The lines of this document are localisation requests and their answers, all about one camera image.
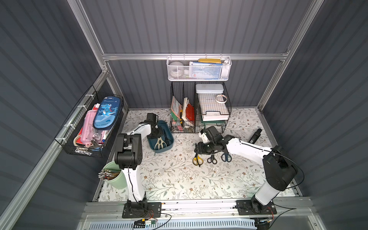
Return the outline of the blue handled scissors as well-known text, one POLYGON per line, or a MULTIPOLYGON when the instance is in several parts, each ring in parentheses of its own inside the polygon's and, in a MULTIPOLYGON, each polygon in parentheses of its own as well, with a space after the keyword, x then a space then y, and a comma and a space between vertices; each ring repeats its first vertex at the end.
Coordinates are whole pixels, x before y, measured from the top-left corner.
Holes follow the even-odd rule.
POLYGON ((230 163, 232 161, 232 156, 228 152, 223 152, 221 155, 221 160, 226 163, 230 163))

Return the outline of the yellow handled scissors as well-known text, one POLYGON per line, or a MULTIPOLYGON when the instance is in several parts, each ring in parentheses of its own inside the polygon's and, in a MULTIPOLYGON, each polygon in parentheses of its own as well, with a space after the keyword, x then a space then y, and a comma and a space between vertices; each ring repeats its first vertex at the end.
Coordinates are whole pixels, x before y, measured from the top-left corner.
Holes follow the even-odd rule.
POLYGON ((192 159, 192 163, 193 165, 200 167, 204 163, 204 161, 202 158, 200 158, 198 153, 196 153, 194 158, 192 159))

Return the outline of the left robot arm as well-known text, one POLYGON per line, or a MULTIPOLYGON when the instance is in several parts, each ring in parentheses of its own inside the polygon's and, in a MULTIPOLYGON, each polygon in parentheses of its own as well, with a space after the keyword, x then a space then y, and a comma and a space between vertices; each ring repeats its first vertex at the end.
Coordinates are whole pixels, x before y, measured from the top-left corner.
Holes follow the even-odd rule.
POLYGON ((158 139, 163 135, 158 121, 156 114, 148 113, 146 120, 139 123, 136 128, 116 137, 114 161, 126 178, 129 189, 128 201, 142 203, 146 198, 140 178, 140 165, 143 160, 142 142, 145 138, 158 139))

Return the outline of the black handled scissors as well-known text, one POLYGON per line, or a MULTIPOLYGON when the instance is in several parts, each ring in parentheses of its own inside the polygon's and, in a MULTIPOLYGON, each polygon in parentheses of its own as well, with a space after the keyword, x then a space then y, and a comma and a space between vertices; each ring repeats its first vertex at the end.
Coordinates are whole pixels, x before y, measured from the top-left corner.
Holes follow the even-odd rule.
POLYGON ((207 163, 211 163, 211 164, 217 164, 218 161, 215 158, 215 154, 211 154, 211 156, 207 159, 207 163))

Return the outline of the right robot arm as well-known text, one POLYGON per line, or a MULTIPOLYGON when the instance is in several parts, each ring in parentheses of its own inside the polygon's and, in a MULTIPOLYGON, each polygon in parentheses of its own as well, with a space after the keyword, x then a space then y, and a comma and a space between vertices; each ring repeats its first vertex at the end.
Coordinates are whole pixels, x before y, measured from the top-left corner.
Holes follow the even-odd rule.
POLYGON ((294 161, 282 154, 283 148, 280 146, 262 147, 231 135, 222 136, 214 126, 202 129, 198 135, 201 142, 196 144, 195 153, 210 155, 208 163, 216 164, 214 154, 222 153, 224 162, 229 163, 233 154, 263 167, 266 181, 251 199, 254 210, 270 205, 280 192, 290 188, 294 177, 303 172, 294 161))

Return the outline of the teal plastic storage box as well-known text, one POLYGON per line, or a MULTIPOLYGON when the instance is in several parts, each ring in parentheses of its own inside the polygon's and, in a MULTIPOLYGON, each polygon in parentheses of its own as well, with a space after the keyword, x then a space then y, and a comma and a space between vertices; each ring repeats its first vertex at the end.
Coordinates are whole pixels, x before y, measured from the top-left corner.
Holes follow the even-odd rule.
POLYGON ((161 131, 161 136, 156 139, 148 139, 149 147, 155 153, 162 153, 170 150, 174 144, 174 138, 167 122, 158 121, 158 128, 161 131))

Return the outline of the cream handled scissors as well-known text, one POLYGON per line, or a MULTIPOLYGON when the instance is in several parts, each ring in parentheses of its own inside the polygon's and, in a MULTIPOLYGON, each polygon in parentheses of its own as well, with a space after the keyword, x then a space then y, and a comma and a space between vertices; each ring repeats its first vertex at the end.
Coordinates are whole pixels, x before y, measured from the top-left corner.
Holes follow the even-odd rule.
POLYGON ((154 146, 155 150, 161 150, 163 148, 167 147, 165 141, 162 139, 162 137, 157 138, 156 144, 154 146))

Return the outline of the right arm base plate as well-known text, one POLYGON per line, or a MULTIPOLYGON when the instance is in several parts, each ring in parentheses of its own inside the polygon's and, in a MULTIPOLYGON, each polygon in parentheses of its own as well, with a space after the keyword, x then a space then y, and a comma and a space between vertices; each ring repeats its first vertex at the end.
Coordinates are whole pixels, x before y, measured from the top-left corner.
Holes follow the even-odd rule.
POLYGON ((235 209, 237 209, 240 216, 277 214, 273 201, 270 201, 267 205, 262 205, 256 199, 236 200, 235 209))

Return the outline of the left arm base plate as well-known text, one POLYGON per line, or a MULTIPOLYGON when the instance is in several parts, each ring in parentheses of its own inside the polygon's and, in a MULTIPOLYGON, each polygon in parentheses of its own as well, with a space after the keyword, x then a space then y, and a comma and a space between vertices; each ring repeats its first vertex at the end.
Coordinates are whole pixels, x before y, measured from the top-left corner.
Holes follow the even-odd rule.
POLYGON ((127 201, 123 208, 122 218, 159 218, 161 216, 161 213, 162 203, 160 202, 137 203, 127 201))

